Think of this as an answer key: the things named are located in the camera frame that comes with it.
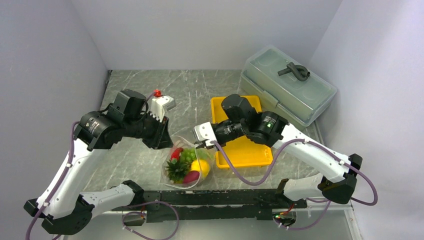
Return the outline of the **clear zip top bag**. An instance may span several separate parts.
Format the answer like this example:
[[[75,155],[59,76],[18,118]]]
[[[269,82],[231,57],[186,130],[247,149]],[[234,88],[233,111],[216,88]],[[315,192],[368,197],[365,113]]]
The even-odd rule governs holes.
[[[162,165],[159,183],[176,190],[201,186],[213,176],[215,154],[181,136],[172,136],[173,146]]]

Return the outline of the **red toy chili pepper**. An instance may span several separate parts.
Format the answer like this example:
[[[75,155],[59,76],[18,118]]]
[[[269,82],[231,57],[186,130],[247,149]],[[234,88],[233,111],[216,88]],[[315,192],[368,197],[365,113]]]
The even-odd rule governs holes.
[[[180,160],[181,153],[184,151],[184,148],[178,147],[176,148],[170,155],[170,162],[175,164]]]

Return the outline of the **green toy grapes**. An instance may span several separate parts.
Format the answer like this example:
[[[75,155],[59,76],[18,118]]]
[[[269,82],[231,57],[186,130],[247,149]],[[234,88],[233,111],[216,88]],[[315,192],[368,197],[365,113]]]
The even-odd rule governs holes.
[[[197,156],[194,148],[184,148],[184,151],[181,153],[179,160],[188,165],[191,165],[196,159]]]

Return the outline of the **yellow toy lemon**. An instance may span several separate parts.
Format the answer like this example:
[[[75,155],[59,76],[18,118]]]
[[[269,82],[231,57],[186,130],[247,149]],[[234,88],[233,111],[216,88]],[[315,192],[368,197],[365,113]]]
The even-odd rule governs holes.
[[[201,173],[202,178],[206,178],[211,170],[211,166],[208,161],[204,159],[194,160],[190,165],[191,171],[197,171]]]

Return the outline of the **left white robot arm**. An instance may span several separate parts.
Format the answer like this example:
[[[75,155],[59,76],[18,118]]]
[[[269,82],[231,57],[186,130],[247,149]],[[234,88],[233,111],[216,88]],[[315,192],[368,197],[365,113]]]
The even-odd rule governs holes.
[[[171,148],[166,112],[175,100],[158,90],[149,96],[124,89],[102,110],[91,111],[71,127],[70,147],[59,170],[41,196],[29,199],[24,209],[33,221],[57,237],[80,232],[91,219],[115,208],[139,209],[144,190],[126,180],[104,191],[83,192],[97,165],[123,138],[140,139],[154,150]]]

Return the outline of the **orange toy pineapple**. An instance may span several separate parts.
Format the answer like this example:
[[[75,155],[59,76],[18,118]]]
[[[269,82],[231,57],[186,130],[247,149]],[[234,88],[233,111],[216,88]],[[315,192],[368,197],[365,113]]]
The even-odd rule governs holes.
[[[171,163],[170,160],[168,160],[165,164],[165,170],[170,181],[175,184],[181,184],[184,177],[190,171],[190,164],[186,164],[180,160],[176,163]]]

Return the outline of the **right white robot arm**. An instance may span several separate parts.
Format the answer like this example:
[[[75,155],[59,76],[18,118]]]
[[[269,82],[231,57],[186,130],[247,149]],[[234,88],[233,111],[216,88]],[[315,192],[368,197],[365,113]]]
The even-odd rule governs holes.
[[[272,111],[258,112],[238,94],[224,98],[221,107],[227,119],[212,124],[215,140],[224,146],[246,137],[249,141],[293,155],[316,169],[319,177],[283,179],[277,187],[276,203],[287,208],[300,199],[324,197],[347,204],[356,188],[362,157],[333,151],[303,134],[285,118]]]

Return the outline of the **yellow plastic tray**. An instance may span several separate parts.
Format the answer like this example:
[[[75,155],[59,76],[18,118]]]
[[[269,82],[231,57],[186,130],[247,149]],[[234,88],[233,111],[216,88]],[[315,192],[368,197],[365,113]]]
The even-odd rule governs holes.
[[[213,97],[210,100],[213,123],[221,123],[228,119],[221,106],[223,100],[223,96]],[[235,168],[268,166],[273,161],[270,147],[254,143],[246,136],[230,141],[222,148]]]

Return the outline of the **purple toy sweet potato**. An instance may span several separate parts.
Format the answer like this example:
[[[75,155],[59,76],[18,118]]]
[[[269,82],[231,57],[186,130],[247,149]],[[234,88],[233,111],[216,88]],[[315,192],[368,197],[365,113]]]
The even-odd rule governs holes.
[[[191,170],[187,173],[187,175],[183,178],[183,184],[190,184],[192,182],[196,182],[200,178],[201,174],[197,170]]]

